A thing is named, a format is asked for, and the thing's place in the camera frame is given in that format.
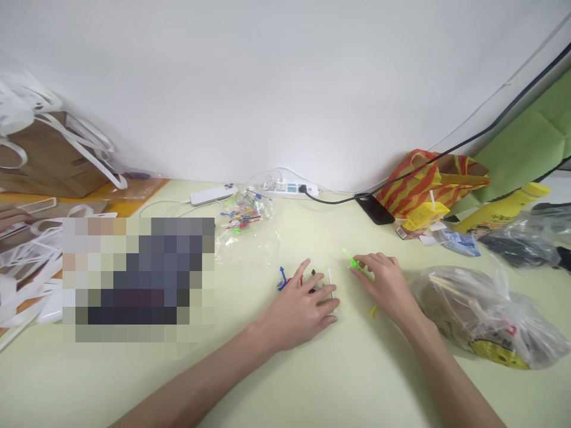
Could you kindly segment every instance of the forearm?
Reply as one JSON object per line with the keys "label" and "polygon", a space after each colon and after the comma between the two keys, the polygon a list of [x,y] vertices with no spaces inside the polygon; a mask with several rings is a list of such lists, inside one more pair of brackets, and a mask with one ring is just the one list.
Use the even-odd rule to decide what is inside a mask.
{"label": "forearm", "polygon": [[113,428],[194,427],[273,352],[247,327],[220,349],[158,389]]}
{"label": "forearm", "polygon": [[424,315],[401,324],[446,427],[505,427]]}

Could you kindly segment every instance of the light yellow tabletop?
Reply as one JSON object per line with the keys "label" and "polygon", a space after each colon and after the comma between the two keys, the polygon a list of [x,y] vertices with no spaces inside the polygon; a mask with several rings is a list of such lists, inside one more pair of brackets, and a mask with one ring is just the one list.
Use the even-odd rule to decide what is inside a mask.
{"label": "light yellow tabletop", "polygon": [[[190,193],[214,186],[172,181],[148,203],[188,199]],[[337,197],[324,195],[330,200]],[[144,216],[163,216],[170,206],[154,205]],[[161,358],[142,345],[130,344],[126,349],[132,357],[126,358],[125,353],[103,345],[63,345],[61,325],[31,326],[0,354],[0,425],[111,424],[259,315],[276,293],[271,284],[280,274],[280,265],[293,273],[310,257],[310,269],[332,270],[335,296],[341,300],[339,322],[311,343],[277,355],[250,375],[212,410],[202,426],[440,426],[410,347],[380,311],[374,318],[368,316],[372,304],[349,273],[349,261],[341,249],[396,256],[408,278],[435,265],[463,266],[493,275],[488,252],[482,249],[482,257],[473,259],[439,246],[426,248],[418,240],[402,241],[391,226],[373,224],[356,202],[328,206],[279,200],[276,207],[281,242],[266,258],[269,265],[263,266],[252,256],[251,269],[217,266],[216,325],[190,353],[179,359],[171,353]],[[182,207],[178,213],[187,209]],[[212,204],[189,216],[211,217],[219,211]],[[526,274],[509,269],[509,277],[512,290],[537,300],[542,314],[571,338],[571,276],[544,268]],[[524,372],[454,352],[508,426],[569,426],[571,356],[550,369]]]}

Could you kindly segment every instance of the blue packet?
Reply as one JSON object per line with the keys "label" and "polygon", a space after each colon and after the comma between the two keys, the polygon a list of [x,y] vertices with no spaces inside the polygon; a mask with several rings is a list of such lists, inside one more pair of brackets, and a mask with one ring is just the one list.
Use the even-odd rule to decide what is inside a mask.
{"label": "blue packet", "polygon": [[450,229],[441,229],[433,232],[436,239],[449,250],[470,257],[479,257],[478,244],[473,236],[463,235]]}

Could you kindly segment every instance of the hand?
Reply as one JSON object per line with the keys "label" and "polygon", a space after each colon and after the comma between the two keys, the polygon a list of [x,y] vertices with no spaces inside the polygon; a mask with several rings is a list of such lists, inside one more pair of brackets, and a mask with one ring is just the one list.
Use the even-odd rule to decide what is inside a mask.
{"label": "hand", "polygon": [[323,273],[317,273],[302,286],[299,285],[309,262],[307,259],[299,266],[266,312],[251,325],[257,336],[265,341],[274,353],[309,342],[337,321],[336,316],[329,314],[339,306],[339,299],[322,302],[335,291],[335,285],[326,285],[309,294],[309,290],[324,277]]}
{"label": "hand", "polygon": [[37,219],[26,211],[14,207],[0,208],[0,232],[16,223],[33,223]]}
{"label": "hand", "polygon": [[351,272],[359,278],[367,294],[397,325],[403,326],[411,317],[423,314],[406,285],[403,271],[396,257],[387,257],[382,253],[355,256],[361,267],[368,267],[375,274],[375,282],[371,282],[358,269]]}

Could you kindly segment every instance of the power strip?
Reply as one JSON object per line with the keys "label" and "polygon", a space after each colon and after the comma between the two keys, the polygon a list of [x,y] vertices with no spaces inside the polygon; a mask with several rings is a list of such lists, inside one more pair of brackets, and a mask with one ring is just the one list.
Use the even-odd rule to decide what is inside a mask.
{"label": "power strip", "polygon": [[308,199],[305,193],[301,193],[299,191],[299,187],[304,184],[308,188],[308,193],[311,196],[319,197],[319,190],[317,188],[317,184],[312,183],[310,181],[293,179],[289,180],[287,177],[284,177],[282,180],[278,180],[276,182],[273,181],[266,181],[260,189],[264,191],[264,194],[267,194],[268,197],[282,197],[288,199]]}

